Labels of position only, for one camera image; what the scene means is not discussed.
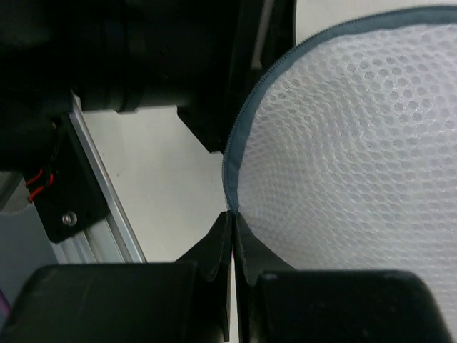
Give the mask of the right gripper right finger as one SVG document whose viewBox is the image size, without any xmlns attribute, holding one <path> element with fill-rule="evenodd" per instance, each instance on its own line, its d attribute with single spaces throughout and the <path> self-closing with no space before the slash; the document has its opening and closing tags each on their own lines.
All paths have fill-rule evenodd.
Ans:
<svg viewBox="0 0 457 343">
<path fill-rule="evenodd" d="M 430 289 L 401 270 L 299 270 L 233 218 L 241 342 L 448 342 Z"/>
</svg>

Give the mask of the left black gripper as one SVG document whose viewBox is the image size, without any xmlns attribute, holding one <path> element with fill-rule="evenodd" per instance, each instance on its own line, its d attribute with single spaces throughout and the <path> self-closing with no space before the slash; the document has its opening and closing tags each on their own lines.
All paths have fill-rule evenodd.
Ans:
<svg viewBox="0 0 457 343">
<path fill-rule="evenodd" d="M 295 1 L 3 1 L 1 123 L 175 106 L 224 150 L 260 76 L 296 42 Z"/>
</svg>

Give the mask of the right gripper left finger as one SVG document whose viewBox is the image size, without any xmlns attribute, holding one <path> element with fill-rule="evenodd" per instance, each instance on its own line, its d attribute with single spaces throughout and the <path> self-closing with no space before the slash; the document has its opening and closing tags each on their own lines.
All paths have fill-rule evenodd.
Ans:
<svg viewBox="0 0 457 343">
<path fill-rule="evenodd" d="M 175 262 L 42 267 L 23 286 L 3 342 L 226 342 L 231 225 L 219 214 Z"/>
</svg>

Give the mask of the white mesh laundry bag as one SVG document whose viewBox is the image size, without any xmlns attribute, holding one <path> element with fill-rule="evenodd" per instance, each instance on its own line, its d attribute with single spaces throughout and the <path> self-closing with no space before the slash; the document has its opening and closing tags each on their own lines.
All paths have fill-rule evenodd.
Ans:
<svg viewBox="0 0 457 343">
<path fill-rule="evenodd" d="M 353 19 L 254 87 L 224 153 L 231 211 L 294 267 L 405 269 L 456 295 L 456 8 Z"/>
</svg>

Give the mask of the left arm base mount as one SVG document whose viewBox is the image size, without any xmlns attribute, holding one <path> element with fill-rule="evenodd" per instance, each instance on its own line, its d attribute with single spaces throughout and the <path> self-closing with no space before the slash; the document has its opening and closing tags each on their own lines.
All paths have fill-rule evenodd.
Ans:
<svg viewBox="0 0 457 343">
<path fill-rule="evenodd" d="M 49 240 L 60 243 L 105 218 L 108 205 L 69 115 L 1 125 L 1 170 L 18 172 Z"/>
</svg>

